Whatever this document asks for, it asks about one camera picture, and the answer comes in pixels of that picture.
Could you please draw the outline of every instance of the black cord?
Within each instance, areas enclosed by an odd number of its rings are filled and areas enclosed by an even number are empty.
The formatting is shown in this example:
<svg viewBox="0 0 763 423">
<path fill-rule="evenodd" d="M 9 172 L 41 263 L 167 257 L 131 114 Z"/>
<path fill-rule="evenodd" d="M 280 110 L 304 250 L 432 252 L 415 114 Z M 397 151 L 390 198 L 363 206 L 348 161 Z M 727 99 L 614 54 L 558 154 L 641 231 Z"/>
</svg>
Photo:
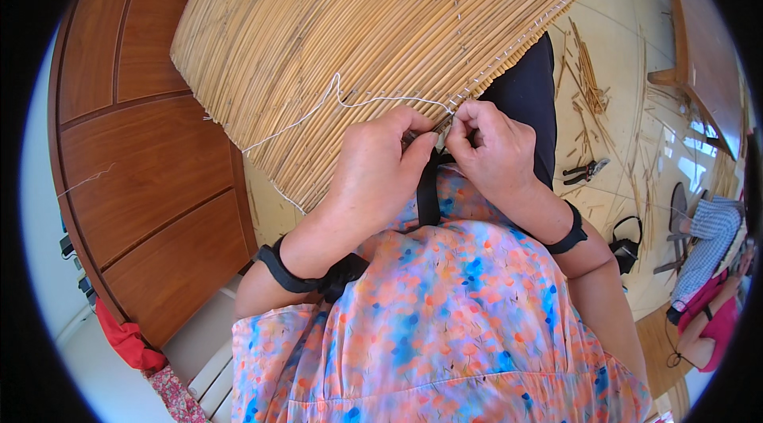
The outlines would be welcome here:
<svg viewBox="0 0 763 423">
<path fill-rule="evenodd" d="M 684 310 L 684 312 L 689 312 L 689 306 L 686 305 L 686 303 L 684 301 L 677 300 L 675 302 L 684 304 L 684 307 L 686 308 L 686 310 Z M 668 339 L 668 343 L 670 343 L 670 346 L 673 349 L 673 353 L 668 355 L 668 359 L 665 361 L 665 365 L 667 365 L 668 368 L 675 368 L 675 367 L 678 367 L 678 365 L 681 363 L 681 360 L 684 359 L 685 361 L 689 362 L 692 365 L 692 367 L 699 368 L 696 365 L 694 365 L 689 359 L 687 359 L 686 357 L 681 355 L 678 352 L 678 350 L 676 349 L 675 345 L 673 345 L 673 341 L 670 339 L 670 335 L 668 334 L 668 314 L 665 314 L 664 330 L 665 330 L 665 337 Z"/>
</svg>

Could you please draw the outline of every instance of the black pants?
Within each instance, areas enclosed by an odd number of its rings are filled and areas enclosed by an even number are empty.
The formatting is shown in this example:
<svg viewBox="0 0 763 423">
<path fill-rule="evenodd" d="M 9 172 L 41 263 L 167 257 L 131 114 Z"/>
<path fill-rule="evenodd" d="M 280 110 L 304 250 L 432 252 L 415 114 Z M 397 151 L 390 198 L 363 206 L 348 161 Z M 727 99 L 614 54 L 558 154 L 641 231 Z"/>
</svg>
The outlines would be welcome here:
<svg viewBox="0 0 763 423">
<path fill-rule="evenodd" d="M 556 163 L 556 109 L 554 108 L 554 50 L 548 32 L 503 75 L 493 80 L 479 100 L 492 102 L 507 117 L 535 130 L 535 166 L 538 179 L 553 189 Z"/>
</svg>

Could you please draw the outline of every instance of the bamboo mat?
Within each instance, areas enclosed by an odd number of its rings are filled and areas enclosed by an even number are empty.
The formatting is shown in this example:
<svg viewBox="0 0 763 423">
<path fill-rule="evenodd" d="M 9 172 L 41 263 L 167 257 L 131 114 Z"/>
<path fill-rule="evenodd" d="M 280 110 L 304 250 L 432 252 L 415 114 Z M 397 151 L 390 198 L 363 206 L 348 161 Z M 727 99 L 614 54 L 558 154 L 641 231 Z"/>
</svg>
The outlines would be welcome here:
<svg viewBox="0 0 763 423">
<path fill-rule="evenodd" d="M 171 57 L 231 141 L 307 212 L 328 190 L 349 124 L 397 105 L 444 118 L 572 1 L 188 0 Z M 432 103 L 347 108 L 403 96 Z"/>
</svg>

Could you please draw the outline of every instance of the floral dress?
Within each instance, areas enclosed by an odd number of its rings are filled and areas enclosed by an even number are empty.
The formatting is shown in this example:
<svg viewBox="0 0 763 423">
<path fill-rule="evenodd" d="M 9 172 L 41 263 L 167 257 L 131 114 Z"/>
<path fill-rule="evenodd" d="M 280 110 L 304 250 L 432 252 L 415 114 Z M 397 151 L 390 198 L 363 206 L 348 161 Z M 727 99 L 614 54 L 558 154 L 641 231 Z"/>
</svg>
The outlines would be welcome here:
<svg viewBox="0 0 763 423">
<path fill-rule="evenodd" d="M 416 229 L 411 199 L 333 305 L 234 324 L 234 421 L 643 421 L 649 390 L 581 322 L 546 248 L 455 165 L 437 189 L 440 225 Z"/>
</svg>

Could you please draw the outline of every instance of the white string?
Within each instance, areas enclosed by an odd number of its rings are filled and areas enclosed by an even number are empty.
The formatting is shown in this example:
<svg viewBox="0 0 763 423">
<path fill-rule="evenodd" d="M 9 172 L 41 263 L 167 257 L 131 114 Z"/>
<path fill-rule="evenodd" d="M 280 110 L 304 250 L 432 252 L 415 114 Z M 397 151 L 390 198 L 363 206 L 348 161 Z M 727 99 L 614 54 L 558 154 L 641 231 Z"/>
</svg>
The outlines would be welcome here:
<svg viewBox="0 0 763 423">
<path fill-rule="evenodd" d="M 320 108 L 320 106 L 326 102 L 326 98 L 328 98 L 329 93 L 331 92 L 332 89 L 335 89 L 335 88 L 337 90 L 337 103 L 340 104 L 341 106 L 343 106 L 346 109 L 354 109 L 355 107 L 359 107 L 361 105 L 367 105 L 367 104 L 369 104 L 371 102 L 375 102 L 376 100 L 416 100 L 417 102 L 433 103 L 434 105 L 440 105 L 441 107 L 443 107 L 445 109 L 445 111 L 447 113 L 450 113 L 450 114 L 454 113 L 453 110 L 451 110 L 450 107 L 448 107 L 448 105 L 445 105 L 444 103 L 435 102 L 434 100 L 420 99 L 420 98 L 414 97 L 414 96 L 378 96 L 378 97 L 376 97 L 374 99 L 370 99 L 370 100 L 367 100 L 365 102 L 356 103 L 354 105 L 345 105 L 344 103 L 342 103 L 342 100 L 339 97 L 339 81 L 341 80 L 341 78 L 342 77 L 339 74 L 339 72 L 336 72 L 333 75 L 333 77 L 331 79 L 331 83 L 329 84 L 328 88 L 326 89 L 326 92 L 323 94 L 323 98 L 321 98 L 320 102 L 317 105 L 315 105 L 313 107 L 313 109 L 310 110 L 310 112 L 308 112 L 304 117 L 300 118 L 297 122 L 294 122 L 294 123 L 290 124 L 288 127 L 282 129 L 280 132 L 273 133 L 272 135 L 263 138 L 259 142 L 254 143 L 252 146 L 250 146 L 247 149 L 243 150 L 242 153 L 246 153 L 247 151 L 251 150 L 252 148 L 254 148 L 256 146 L 259 146 L 259 145 L 263 144 L 264 142 L 267 142 L 271 138 L 275 138 L 275 137 L 279 136 L 281 133 L 289 130 L 291 127 L 295 127 L 298 124 L 302 123 L 304 120 L 307 120 L 310 117 L 310 115 L 315 113 Z"/>
<path fill-rule="evenodd" d="M 99 172 L 97 172 L 96 174 L 94 174 L 93 176 L 91 176 L 90 178 L 88 178 L 87 180 L 81 180 L 80 182 L 78 182 L 77 184 L 75 184 L 74 186 L 72 186 L 71 188 L 69 188 L 69 189 L 65 190 L 64 192 L 62 192 L 61 194 L 59 194 L 58 196 L 56 196 L 56 199 L 58 199 L 58 198 L 61 198 L 63 195 L 65 195 L 66 193 L 68 193 L 68 192 L 69 192 L 69 191 L 71 191 L 72 189 L 75 189 L 75 188 L 76 188 L 76 187 L 78 187 L 78 186 L 82 186 L 83 184 L 85 184 L 85 183 L 86 183 L 86 182 L 88 182 L 88 181 L 92 181 L 92 180 L 98 180 L 98 179 L 101 177 L 101 175 L 102 175 L 103 173 L 108 173 L 109 171 L 111 171 L 111 167 L 112 167 L 112 166 L 114 166 L 115 164 L 117 164 L 117 162 L 116 162 L 116 161 L 114 161 L 114 162 L 111 164 L 111 166 L 108 168 L 108 170 L 99 171 Z"/>
<path fill-rule="evenodd" d="M 288 202 L 291 202 L 291 204 L 294 205 L 294 208 L 299 209 L 300 213 L 302 213 L 302 216 L 308 215 L 308 213 L 304 212 L 304 209 L 300 208 L 296 202 L 291 201 L 291 199 L 287 198 L 286 195 L 281 192 L 281 190 L 275 185 L 275 181 L 271 180 L 270 184 L 273 185 L 273 189 L 279 192 L 279 195 L 281 195 L 281 198 L 285 199 Z"/>
</svg>

